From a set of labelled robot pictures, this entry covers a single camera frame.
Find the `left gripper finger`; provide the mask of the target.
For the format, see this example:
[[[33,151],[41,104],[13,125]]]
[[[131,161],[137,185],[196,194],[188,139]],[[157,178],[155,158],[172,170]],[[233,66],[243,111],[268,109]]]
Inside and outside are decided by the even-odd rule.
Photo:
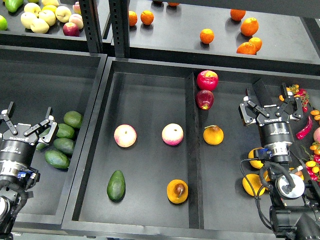
[[[15,125],[11,121],[11,117],[15,111],[15,103],[13,101],[10,102],[7,109],[4,109],[0,113],[0,122],[5,122],[8,129],[13,135],[17,135],[18,131]]]
[[[37,123],[34,126],[31,126],[29,129],[25,130],[23,132],[23,136],[28,138],[27,142],[33,145],[38,144],[39,141],[39,135],[44,132],[47,128],[50,128],[50,133],[44,137],[44,142],[47,142],[48,140],[46,139],[51,135],[51,141],[50,144],[53,143],[56,134],[58,132],[58,124],[55,121],[54,116],[52,115],[52,108],[48,107],[45,119],[41,121],[40,123]]]

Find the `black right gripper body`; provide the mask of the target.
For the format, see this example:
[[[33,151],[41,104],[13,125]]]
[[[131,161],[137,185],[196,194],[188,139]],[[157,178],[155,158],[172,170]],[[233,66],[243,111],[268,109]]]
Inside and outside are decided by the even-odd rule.
[[[295,140],[289,124],[290,116],[283,112],[278,115],[275,112],[269,114],[269,117],[261,113],[256,117],[258,124],[260,142],[262,147],[275,143],[286,143],[291,145]]]

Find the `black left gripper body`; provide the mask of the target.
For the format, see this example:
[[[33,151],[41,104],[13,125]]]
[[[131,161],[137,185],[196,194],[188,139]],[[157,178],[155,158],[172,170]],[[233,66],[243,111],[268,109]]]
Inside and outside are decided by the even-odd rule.
[[[31,128],[30,124],[18,123],[14,125],[17,134],[7,130],[2,135],[0,143],[0,162],[18,164],[27,169],[31,166],[39,134],[32,132],[25,136]]]

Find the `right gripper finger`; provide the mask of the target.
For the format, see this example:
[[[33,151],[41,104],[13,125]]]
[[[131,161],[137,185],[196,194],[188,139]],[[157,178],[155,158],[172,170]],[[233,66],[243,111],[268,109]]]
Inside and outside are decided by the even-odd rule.
[[[263,125],[258,118],[270,118],[270,113],[268,111],[252,101],[251,93],[248,88],[245,89],[245,96],[243,97],[243,102],[239,104],[238,111],[244,125]]]
[[[283,101],[282,104],[277,107],[275,116],[281,117],[285,122],[288,122],[289,120],[301,120],[304,116],[301,98],[299,96],[295,96],[294,92],[291,90],[288,90],[284,82],[282,83],[280,90]]]

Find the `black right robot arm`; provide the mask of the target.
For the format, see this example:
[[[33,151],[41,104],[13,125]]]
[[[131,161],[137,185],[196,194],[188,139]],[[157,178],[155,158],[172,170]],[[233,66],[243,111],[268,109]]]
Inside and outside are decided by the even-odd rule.
[[[262,223],[277,238],[285,240],[318,240],[320,238],[320,187],[314,180],[304,182],[297,173],[306,165],[290,169],[290,145],[294,143],[290,121],[303,117],[302,101],[282,84],[284,97],[281,104],[273,104],[263,80],[252,85],[259,103],[254,103],[246,92],[239,105],[245,126],[257,124],[261,148],[253,152],[262,162],[259,171],[260,190],[267,188],[271,200],[269,218],[262,212]]]

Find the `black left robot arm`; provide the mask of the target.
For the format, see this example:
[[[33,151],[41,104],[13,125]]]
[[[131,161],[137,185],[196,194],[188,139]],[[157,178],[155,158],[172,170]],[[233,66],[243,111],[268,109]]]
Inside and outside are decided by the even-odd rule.
[[[18,213],[33,197],[31,188],[40,180],[41,174],[32,167],[37,144],[53,142],[59,126],[47,109],[43,121],[31,125],[14,124],[11,121],[14,102],[0,113],[1,123],[7,130],[0,135],[0,238],[13,239],[12,228]]]

